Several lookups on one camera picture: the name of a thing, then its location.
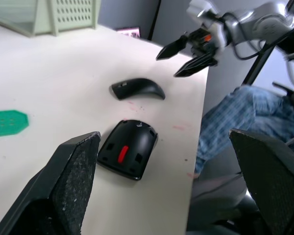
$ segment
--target storage basket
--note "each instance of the storage basket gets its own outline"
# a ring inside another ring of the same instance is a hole
[[[100,0],[0,0],[0,25],[26,36],[96,27]]]

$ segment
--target green coaster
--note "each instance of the green coaster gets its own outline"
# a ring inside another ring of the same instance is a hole
[[[16,110],[0,111],[0,136],[14,135],[27,127],[26,114]]]

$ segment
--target computer mouse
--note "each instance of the computer mouse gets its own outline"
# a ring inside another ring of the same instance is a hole
[[[158,134],[138,120],[123,120],[99,151],[97,163],[119,175],[141,180]]]
[[[134,78],[115,83],[111,86],[112,91],[119,100],[131,97],[137,94],[155,94],[162,99],[166,98],[162,88],[146,78]]]

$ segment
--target red mark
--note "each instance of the red mark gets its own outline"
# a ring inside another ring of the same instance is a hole
[[[124,146],[119,154],[118,163],[121,164],[123,162],[127,151],[128,151],[128,146]]]
[[[190,128],[192,127],[192,125],[190,125],[189,123],[185,123],[184,125]]]
[[[185,127],[184,126],[173,126],[174,129],[184,131]]]

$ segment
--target person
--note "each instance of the person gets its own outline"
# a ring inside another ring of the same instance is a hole
[[[231,144],[228,134],[233,128],[287,142],[294,137],[294,107],[288,96],[254,86],[235,89],[202,118],[194,178]]]

